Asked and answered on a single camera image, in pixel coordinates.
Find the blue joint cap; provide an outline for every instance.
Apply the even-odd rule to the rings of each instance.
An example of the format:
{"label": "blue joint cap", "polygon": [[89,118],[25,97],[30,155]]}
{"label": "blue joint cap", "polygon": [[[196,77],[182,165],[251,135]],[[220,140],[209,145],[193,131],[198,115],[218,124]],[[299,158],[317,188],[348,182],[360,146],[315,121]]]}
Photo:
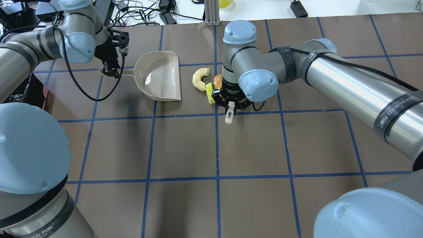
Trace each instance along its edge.
{"label": "blue joint cap", "polygon": [[[65,45],[69,62],[85,64],[94,57],[96,40],[88,33],[73,32],[65,36]],[[60,54],[64,57],[62,41],[59,46]]]}
{"label": "blue joint cap", "polygon": [[73,11],[88,7],[93,4],[92,0],[59,0],[60,8],[63,11]]}
{"label": "blue joint cap", "polygon": [[324,44],[328,50],[334,52],[335,54],[338,54],[338,51],[336,50],[336,46],[328,38],[314,39],[314,40],[309,40],[307,42],[311,42],[311,41],[320,42]]}
{"label": "blue joint cap", "polygon": [[263,102],[279,89],[277,76],[269,70],[252,69],[239,77],[239,87],[248,100]]}
{"label": "blue joint cap", "polygon": [[227,44],[249,44],[257,38],[257,29],[249,21],[238,20],[230,22],[225,27],[223,42]]}

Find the scoop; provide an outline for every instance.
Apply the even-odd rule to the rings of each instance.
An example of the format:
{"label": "scoop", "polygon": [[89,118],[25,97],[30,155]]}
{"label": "scoop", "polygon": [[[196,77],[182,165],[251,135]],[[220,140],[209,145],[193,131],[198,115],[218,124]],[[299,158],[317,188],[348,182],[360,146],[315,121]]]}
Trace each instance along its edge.
{"label": "scoop", "polygon": [[179,58],[172,51],[153,51],[141,56],[123,75],[134,77],[138,88],[152,100],[181,101]]}

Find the dustpan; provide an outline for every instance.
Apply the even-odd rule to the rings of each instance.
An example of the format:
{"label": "dustpan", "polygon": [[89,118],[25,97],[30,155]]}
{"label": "dustpan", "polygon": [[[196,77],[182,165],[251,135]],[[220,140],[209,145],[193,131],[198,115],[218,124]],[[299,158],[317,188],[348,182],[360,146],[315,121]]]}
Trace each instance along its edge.
{"label": "dustpan", "polygon": [[135,67],[122,75],[134,77],[138,88],[156,101],[181,101],[179,58],[172,51],[154,51],[141,56]]}

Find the yellow round object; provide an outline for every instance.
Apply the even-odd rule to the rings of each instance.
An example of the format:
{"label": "yellow round object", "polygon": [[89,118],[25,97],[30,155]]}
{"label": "yellow round object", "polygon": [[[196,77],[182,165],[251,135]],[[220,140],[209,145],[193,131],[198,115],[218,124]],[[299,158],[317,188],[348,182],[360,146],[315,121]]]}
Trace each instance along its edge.
{"label": "yellow round object", "polygon": [[231,4],[231,0],[219,0],[219,8],[225,8]]}

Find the light blue plastic cap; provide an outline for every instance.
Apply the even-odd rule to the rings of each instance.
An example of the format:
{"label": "light blue plastic cap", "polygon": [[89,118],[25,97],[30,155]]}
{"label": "light blue plastic cap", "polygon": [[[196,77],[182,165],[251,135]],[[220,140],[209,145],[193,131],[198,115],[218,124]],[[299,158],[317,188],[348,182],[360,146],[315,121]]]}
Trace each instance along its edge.
{"label": "light blue plastic cap", "polygon": [[227,44],[248,44],[257,38],[255,25],[249,21],[238,20],[230,22],[225,27],[223,42]]}
{"label": "light blue plastic cap", "polygon": [[59,0],[58,2],[63,11],[78,10],[93,4],[92,0]]}
{"label": "light blue plastic cap", "polygon": [[239,77],[239,87],[248,100],[263,102],[276,94],[279,82],[274,73],[265,69],[253,69]]}
{"label": "light blue plastic cap", "polygon": [[0,104],[0,190],[37,194],[52,189],[71,166],[60,124],[26,103]]}
{"label": "light blue plastic cap", "polygon": [[361,188],[326,205],[314,238],[421,238],[423,206],[397,192]]}
{"label": "light blue plastic cap", "polygon": [[334,52],[335,54],[338,54],[338,51],[336,50],[336,46],[328,38],[314,39],[314,40],[309,40],[307,42],[310,42],[310,41],[320,42],[324,44],[328,50]]}
{"label": "light blue plastic cap", "polygon": [[[96,40],[90,34],[85,32],[73,32],[65,36],[66,54],[71,63],[85,64],[94,57],[96,49]],[[59,50],[62,57],[62,41],[59,43]]]}

